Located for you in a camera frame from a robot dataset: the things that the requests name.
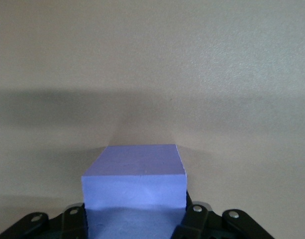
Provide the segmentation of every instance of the front face of block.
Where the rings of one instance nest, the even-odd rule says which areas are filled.
[[[175,145],[107,147],[82,184],[91,239],[168,239],[185,213]]]

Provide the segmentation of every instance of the beige wall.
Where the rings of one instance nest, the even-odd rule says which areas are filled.
[[[305,1],[0,0],[0,232],[145,143],[179,145],[194,200],[305,238]]]

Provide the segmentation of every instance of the purple block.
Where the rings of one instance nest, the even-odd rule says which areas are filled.
[[[109,146],[82,176],[91,239],[169,239],[186,206],[176,145]]]

